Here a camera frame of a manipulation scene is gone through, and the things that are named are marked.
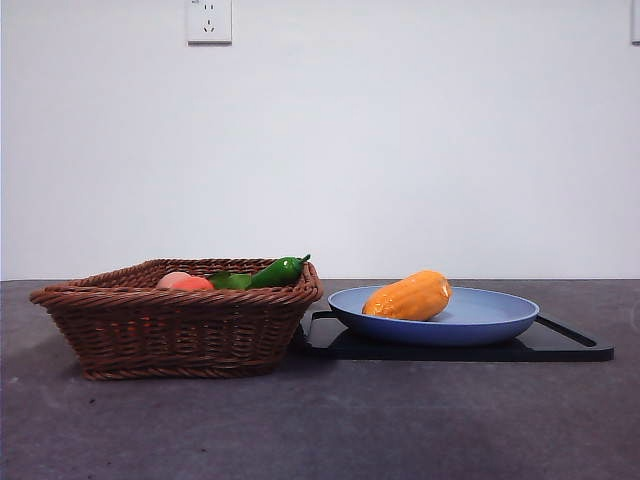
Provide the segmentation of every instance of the dark table surface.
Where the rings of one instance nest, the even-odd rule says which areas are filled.
[[[19,479],[638,479],[640,280],[465,280],[615,345],[592,363],[331,360],[84,380],[49,282],[2,283],[2,472]],[[376,280],[325,280],[333,291]]]

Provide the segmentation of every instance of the brown wicker basket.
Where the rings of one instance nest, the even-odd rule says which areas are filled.
[[[278,365],[322,284],[309,262],[297,284],[252,290],[156,289],[165,274],[255,273],[272,259],[158,259],[31,293],[92,380],[230,378]]]

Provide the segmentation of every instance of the green pepper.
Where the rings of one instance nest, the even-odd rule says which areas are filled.
[[[303,258],[283,257],[251,277],[249,288],[283,287],[295,283],[302,273],[302,265],[311,255]]]
[[[207,279],[217,290],[246,290],[251,283],[251,275],[248,273],[230,273],[220,271],[207,276]]]

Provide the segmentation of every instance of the blue plate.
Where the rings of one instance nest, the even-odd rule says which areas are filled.
[[[506,293],[453,287],[447,308],[428,322],[362,314],[362,306],[382,285],[351,288],[329,296],[331,310],[356,333],[389,342],[430,346],[470,346],[504,342],[531,326],[540,308]]]

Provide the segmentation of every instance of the black tray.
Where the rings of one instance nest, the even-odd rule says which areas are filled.
[[[508,342],[480,347],[421,347],[360,336],[344,326],[333,312],[314,312],[300,322],[291,348],[309,355],[352,360],[602,362],[613,359],[613,345],[543,314]]]

